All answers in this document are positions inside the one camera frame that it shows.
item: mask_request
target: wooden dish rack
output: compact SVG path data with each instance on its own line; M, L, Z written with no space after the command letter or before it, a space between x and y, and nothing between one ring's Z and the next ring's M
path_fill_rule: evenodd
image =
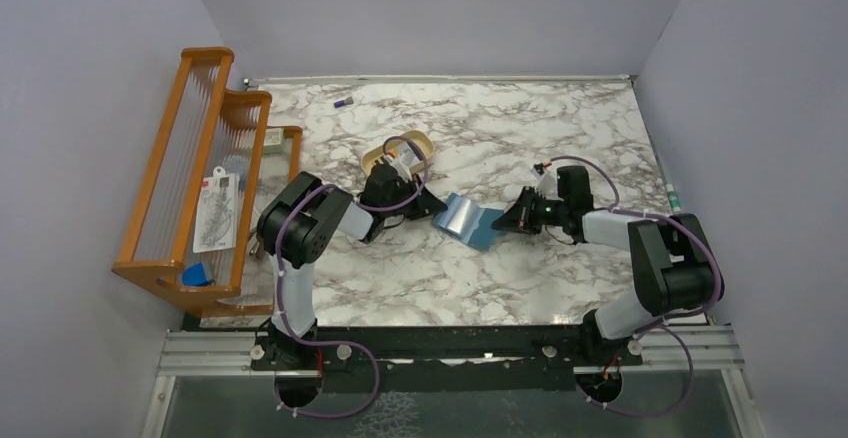
M133 213L112 271L195 316L270 314L273 305L234 306L219 302L241 294L253 202L268 126L271 95L226 88L233 52L224 47L187 48L165 106ZM284 127L292 140L289 179L298 173L302 130ZM192 251L197 200L203 178L224 159L246 169L239 191L236 246ZM215 282L193 287L180 275L200 261Z

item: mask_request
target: wooden frame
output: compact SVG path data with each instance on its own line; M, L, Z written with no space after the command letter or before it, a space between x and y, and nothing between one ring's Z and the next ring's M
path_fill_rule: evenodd
M271 95L267 92L226 89L233 58L233 52L224 47L183 50L133 213L112 266L115 274L197 316L265 314L272 308L271 305L235 307L217 301L241 294L251 212L271 109ZM205 110L205 114L187 109L192 108L192 100L185 99L189 89L200 96L193 103L199 101L200 110ZM178 127L186 136L175 134ZM236 246L212 252L216 254L214 259L209 258L211 254L195 256L190 250L197 200L203 178L210 176L210 167L217 164L210 163L210 157L214 160L234 153L230 151L233 137L249 139L251 134L252 147L242 151L242 158L249 160L249 167L247 176L241 177L246 183L241 193ZM293 178L299 171L302 130L286 127L284 136L293 139L290 165L290 178ZM169 146L175 147L171 153ZM171 210L172 214L175 209L180 210L176 220L169 220L165 216L167 213L163 213L163 210ZM137 256L140 247L145 248L142 253L145 256ZM151 258L149 250L158 250L154 254L162 256ZM178 282L178 276L193 264L190 261L201 259L216 263L216 281L225 284L191 287Z

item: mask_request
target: marble tabletop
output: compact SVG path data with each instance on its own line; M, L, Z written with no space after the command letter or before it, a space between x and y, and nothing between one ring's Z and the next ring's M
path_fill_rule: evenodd
M599 164L625 208L669 213L660 173L627 83L370 83L263 85L270 126L304 128L301 169L357 193L360 157L391 135L418 129L436 145L429 189L506 209L530 166L570 154ZM353 97L354 104L333 108ZM286 183L284 157L263 159L256 209ZM612 192L591 173L597 206ZM579 323L632 286L626 252L566 245L553 236L506 234L488 252L430 224L406 222L370 245L336 233L315 268L313 301L322 325L514 325ZM270 303L272 277L249 262L241 303ZM204 326L255 319L207 318Z

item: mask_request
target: small blue object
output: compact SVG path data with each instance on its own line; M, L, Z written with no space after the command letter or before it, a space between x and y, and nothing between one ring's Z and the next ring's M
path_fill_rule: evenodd
M206 263L189 266L183 272L183 284L186 286L206 286L212 282L212 274Z
M433 226L466 245L486 251L504 232L492 229L492 223L503 215L503 210L481 208L464 196L451 193L445 204L447 211L433 217Z
M335 107L335 108L341 108L341 107L343 107L343 106L352 105L352 104L353 104L353 97L352 97L352 96L348 96L348 97L347 97L347 98L345 98L344 100L339 100L339 101L337 101L337 102L333 103L333 107Z

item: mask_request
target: silver bolt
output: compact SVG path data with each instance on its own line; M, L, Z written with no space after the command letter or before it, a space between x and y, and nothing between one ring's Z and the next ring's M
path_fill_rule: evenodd
M262 348L262 345L256 345L250 349L251 360L261 360L263 356L265 356L265 349Z
M350 358L350 355L352 354L353 350L351 350L350 347L347 345L339 345L339 347L336 348L336 356L338 356L339 359L342 361L345 361L346 359Z
M627 351L630 352L633 356L639 356L642 354L642 343L639 343L636 340L630 340L627 342Z

